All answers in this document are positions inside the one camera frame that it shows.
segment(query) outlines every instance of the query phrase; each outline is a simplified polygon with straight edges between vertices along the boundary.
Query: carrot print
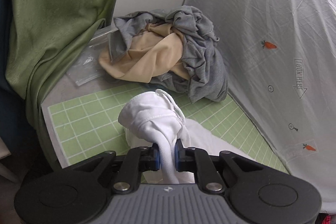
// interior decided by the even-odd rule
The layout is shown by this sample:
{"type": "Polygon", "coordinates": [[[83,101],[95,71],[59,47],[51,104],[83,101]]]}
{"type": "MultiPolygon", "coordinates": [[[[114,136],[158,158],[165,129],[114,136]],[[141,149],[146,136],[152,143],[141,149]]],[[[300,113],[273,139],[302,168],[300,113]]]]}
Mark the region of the carrot print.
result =
{"type": "Polygon", "coordinates": [[[304,143],[303,143],[303,149],[307,149],[309,151],[316,151],[315,148],[311,147],[310,145],[304,144],[304,143]]]}
{"type": "Polygon", "coordinates": [[[272,44],[271,42],[267,42],[267,41],[262,41],[261,42],[261,44],[262,44],[262,48],[267,48],[267,49],[269,49],[269,50],[271,50],[271,49],[274,49],[274,48],[277,48],[277,46],[275,46],[274,44],[272,44]]]}

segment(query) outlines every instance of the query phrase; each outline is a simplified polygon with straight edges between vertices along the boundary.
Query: crumpled gray fabric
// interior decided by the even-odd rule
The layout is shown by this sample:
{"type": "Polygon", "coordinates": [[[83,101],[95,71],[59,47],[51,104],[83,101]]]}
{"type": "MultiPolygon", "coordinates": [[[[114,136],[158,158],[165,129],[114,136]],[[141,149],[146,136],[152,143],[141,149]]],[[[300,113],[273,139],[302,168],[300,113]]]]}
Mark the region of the crumpled gray fabric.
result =
{"type": "Polygon", "coordinates": [[[222,56],[216,49],[219,38],[213,32],[212,22],[192,6],[181,6],[166,12],[153,10],[135,12],[114,18],[122,39],[110,39],[113,62],[119,61],[129,50],[133,36],[148,23],[172,23],[184,34],[184,51],[181,60],[190,75],[184,80],[172,72],[153,77],[151,83],[161,84],[178,93],[188,92],[191,102],[206,97],[215,102],[225,99],[228,89],[227,72],[222,56]]]}

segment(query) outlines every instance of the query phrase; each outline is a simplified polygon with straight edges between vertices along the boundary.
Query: green grid mat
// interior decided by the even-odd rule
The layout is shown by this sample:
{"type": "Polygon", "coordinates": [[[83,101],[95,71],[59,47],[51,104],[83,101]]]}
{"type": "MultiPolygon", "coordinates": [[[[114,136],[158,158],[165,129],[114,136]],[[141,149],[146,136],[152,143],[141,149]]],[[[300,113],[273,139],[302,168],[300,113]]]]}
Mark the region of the green grid mat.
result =
{"type": "MultiPolygon", "coordinates": [[[[131,98],[145,91],[148,89],[144,86],[130,83],[50,106],[53,128],[68,164],[106,150],[125,154],[129,147],[118,115],[131,98]]],[[[192,104],[186,94],[169,93],[187,118],[199,122],[257,162],[287,172],[231,96],[220,103],[203,98],[192,104]]]]}

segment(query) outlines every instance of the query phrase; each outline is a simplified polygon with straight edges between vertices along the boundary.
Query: silver screw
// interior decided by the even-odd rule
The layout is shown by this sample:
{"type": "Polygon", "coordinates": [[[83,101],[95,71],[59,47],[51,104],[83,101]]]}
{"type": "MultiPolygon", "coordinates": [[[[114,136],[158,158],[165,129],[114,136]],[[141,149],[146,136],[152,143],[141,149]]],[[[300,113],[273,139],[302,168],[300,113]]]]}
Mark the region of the silver screw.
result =
{"type": "Polygon", "coordinates": [[[217,182],[210,182],[205,187],[211,192],[218,192],[223,189],[223,186],[217,182]]]}
{"type": "Polygon", "coordinates": [[[131,186],[127,182],[117,182],[113,185],[113,188],[118,190],[118,191],[126,191],[130,187],[131,186]]]}

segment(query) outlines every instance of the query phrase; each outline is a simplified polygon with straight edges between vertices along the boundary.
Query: orange cloth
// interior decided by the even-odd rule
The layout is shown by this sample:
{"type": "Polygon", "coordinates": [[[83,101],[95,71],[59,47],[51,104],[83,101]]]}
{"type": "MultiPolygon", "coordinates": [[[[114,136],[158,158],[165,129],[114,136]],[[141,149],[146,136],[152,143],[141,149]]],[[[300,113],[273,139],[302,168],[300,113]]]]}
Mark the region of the orange cloth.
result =
{"type": "Polygon", "coordinates": [[[170,23],[147,24],[132,39],[128,52],[116,63],[111,62],[106,47],[99,56],[99,64],[114,78],[149,83],[152,77],[172,71],[189,80],[188,71],[180,61],[183,53],[183,34],[170,23]]]}

